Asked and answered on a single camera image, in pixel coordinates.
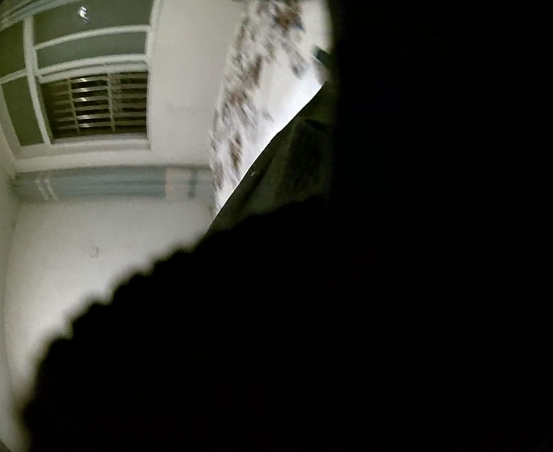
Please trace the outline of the floral plush blanket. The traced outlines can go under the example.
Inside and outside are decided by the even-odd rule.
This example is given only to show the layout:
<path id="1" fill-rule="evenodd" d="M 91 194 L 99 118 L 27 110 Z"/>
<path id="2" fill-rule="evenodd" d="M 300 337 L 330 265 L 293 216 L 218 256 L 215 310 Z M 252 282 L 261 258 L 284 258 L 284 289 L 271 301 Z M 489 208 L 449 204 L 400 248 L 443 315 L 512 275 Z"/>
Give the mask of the floral plush blanket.
<path id="1" fill-rule="evenodd" d="M 326 0 L 248 0 L 226 55 L 210 129 L 215 211 L 271 140 L 322 87 Z"/>

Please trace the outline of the window with metal grille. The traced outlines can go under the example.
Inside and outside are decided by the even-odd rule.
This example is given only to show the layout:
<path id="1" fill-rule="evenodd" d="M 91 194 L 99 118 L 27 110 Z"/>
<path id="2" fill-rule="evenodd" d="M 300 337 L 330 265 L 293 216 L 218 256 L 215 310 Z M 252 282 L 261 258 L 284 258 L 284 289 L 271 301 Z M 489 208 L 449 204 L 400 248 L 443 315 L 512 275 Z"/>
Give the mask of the window with metal grille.
<path id="1" fill-rule="evenodd" d="M 80 0 L 0 24 L 0 144 L 14 160 L 150 138 L 162 0 Z"/>

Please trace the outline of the black small garment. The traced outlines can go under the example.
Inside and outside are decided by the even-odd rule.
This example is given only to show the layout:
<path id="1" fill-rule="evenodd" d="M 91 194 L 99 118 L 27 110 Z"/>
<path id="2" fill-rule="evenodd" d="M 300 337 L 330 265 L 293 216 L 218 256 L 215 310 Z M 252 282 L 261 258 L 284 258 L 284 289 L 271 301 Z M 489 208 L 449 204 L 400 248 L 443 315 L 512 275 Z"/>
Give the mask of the black small garment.
<path id="1" fill-rule="evenodd" d="M 34 451 L 553 451 L 553 0 L 328 0 L 273 173 L 87 307 Z"/>

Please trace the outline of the grey-green striped curtain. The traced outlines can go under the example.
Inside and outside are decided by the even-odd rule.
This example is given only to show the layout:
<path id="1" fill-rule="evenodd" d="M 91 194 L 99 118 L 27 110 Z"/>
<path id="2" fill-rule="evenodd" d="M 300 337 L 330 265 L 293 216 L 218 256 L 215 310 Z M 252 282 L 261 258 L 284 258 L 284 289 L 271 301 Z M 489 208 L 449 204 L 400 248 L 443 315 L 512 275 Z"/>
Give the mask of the grey-green striped curtain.
<path id="1" fill-rule="evenodd" d="M 102 166 L 20 173 L 11 191 L 25 202 L 150 198 L 214 202 L 211 170 L 198 166 Z"/>

